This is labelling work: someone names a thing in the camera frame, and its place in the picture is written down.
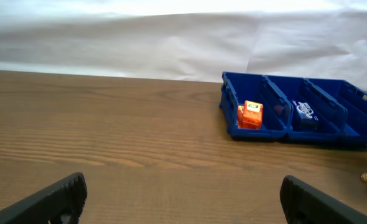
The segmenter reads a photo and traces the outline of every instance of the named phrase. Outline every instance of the blue storage container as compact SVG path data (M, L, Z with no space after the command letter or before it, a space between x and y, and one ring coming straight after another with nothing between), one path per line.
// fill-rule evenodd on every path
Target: blue storage container
M282 92L263 75L223 72L221 103L227 131L233 138L282 138L291 124L290 103ZM238 128L238 106L245 100L264 105L260 130Z
M346 109L332 96L321 90L306 78L280 77L266 75L285 94L287 99L308 103L317 115L318 126L315 131L301 131L294 126L289 130L289 139L296 141L335 142L341 137L346 122ZM292 104L292 113L296 108Z
M344 80L309 79L348 110L341 140L367 143L367 93Z

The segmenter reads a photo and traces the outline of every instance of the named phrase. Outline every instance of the wrinkled white fabric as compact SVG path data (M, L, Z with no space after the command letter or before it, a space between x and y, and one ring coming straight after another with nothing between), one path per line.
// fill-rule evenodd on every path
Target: wrinkled white fabric
M367 1L0 0L0 70L205 82L234 71L367 90Z

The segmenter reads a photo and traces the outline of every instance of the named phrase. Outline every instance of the crease in white backdrop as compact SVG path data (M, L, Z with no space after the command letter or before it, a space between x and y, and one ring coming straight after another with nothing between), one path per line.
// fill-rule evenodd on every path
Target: crease in white backdrop
M0 70L205 82L235 71L367 90L367 1L0 0Z

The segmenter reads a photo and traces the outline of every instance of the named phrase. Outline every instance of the brown wooden surface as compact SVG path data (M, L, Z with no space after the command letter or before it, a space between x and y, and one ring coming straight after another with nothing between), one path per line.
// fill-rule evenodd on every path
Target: brown wooden surface
M285 223L292 174L367 214L367 152L233 141L219 83L0 72L0 209L83 172L80 223Z

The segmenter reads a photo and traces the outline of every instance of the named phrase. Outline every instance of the white sheet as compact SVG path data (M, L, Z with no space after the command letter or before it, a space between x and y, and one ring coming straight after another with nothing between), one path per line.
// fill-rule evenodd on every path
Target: white sheet
M367 90L367 1L0 0L0 70L205 82L226 70Z

